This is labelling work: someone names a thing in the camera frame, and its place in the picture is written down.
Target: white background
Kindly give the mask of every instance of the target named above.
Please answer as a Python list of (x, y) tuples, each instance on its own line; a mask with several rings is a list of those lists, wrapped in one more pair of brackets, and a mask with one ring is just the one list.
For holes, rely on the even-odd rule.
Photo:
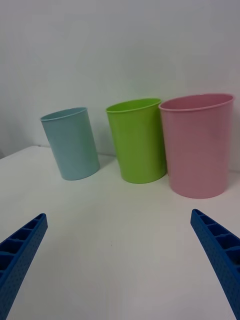
[[(240, 90), (238, 0), (2, 0), (0, 150), (48, 145), (39, 118), (85, 106), (98, 152), (114, 148), (105, 108)], [(235, 103), (231, 169), (240, 170)]]

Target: green cup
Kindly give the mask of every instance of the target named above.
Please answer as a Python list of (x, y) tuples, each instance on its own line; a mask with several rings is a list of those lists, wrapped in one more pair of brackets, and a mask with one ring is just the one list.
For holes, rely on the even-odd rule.
[(147, 98), (106, 109), (121, 176), (128, 182), (144, 184), (166, 174), (160, 103)]

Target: light blue cup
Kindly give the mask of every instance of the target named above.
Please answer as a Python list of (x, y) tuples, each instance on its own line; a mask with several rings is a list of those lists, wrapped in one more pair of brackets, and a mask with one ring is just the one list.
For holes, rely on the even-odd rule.
[(98, 171), (99, 159), (87, 108), (54, 112), (40, 120), (63, 179), (83, 179)]

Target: white table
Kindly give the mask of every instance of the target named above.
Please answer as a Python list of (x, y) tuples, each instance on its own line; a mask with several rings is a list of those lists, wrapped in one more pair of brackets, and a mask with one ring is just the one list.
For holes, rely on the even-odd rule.
[(211, 199), (175, 194), (168, 177), (122, 180), (114, 157), (78, 181), (50, 148), (0, 160), (0, 241), (39, 213), (48, 230), (8, 320), (233, 320), (191, 225), (193, 208), (240, 236), (240, 174)]

